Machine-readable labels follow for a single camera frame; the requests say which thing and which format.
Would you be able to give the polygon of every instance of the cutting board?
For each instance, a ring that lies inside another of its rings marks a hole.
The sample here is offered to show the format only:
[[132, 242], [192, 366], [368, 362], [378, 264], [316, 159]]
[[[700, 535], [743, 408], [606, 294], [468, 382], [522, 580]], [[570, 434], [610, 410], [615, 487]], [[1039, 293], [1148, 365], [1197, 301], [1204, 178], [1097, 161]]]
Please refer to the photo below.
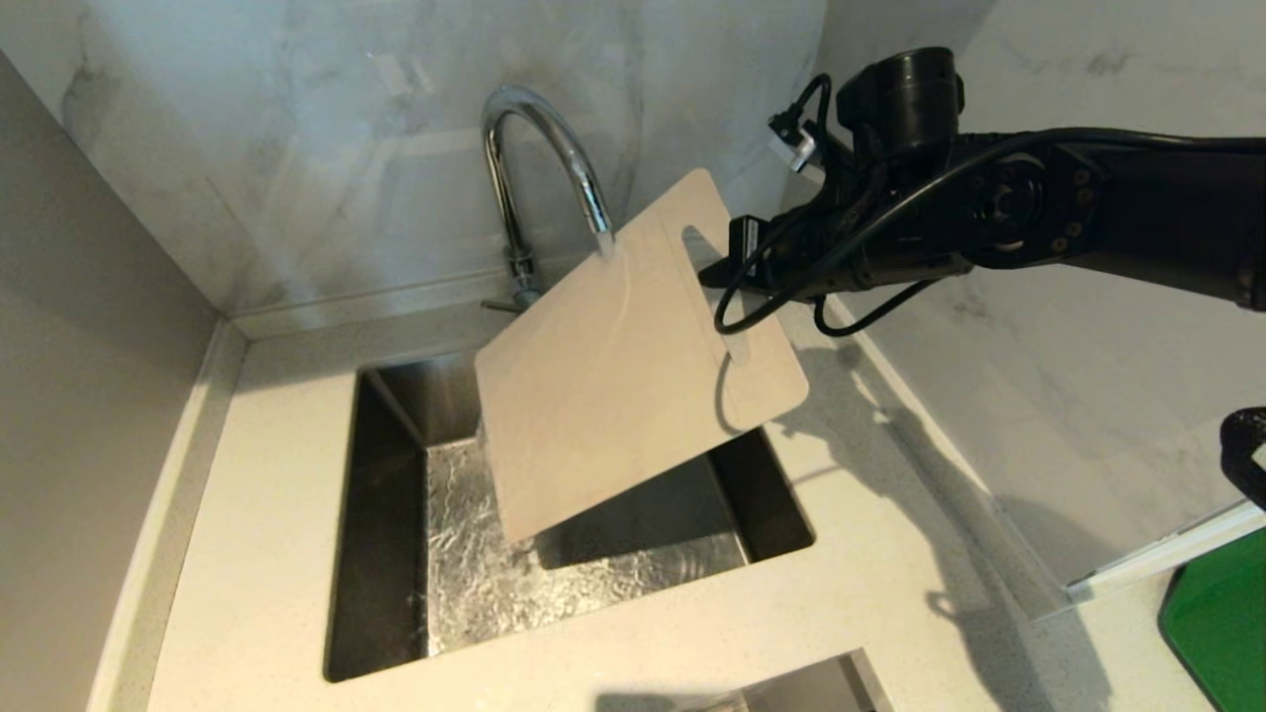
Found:
[[539, 533], [808, 395], [777, 319], [724, 340], [713, 328], [682, 242], [691, 229], [728, 251], [729, 213], [704, 170], [476, 356], [508, 540]]

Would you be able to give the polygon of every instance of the countertop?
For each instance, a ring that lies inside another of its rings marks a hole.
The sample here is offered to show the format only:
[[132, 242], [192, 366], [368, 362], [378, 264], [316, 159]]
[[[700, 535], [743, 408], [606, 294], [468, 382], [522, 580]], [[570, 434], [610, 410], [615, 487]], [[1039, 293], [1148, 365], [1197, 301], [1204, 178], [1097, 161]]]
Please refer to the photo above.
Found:
[[177, 709], [662, 709], [865, 649], [895, 709], [1206, 709], [1155, 614], [1165, 576], [1031, 622], [875, 405], [849, 342], [781, 314], [809, 378], [765, 426], [808, 549], [337, 684], [322, 677], [357, 369], [486, 342], [460, 305], [256, 342], [149, 701]]

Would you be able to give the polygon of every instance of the sink basin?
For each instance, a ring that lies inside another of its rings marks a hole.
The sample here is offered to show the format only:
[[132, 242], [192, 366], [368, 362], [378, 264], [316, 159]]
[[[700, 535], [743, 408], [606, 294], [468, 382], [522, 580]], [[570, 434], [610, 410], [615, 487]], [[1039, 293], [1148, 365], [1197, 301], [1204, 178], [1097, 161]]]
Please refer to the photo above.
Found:
[[325, 655], [339, 682], [809, 546], [761, 429], [508, 544], [475, 352], [365, 370]]

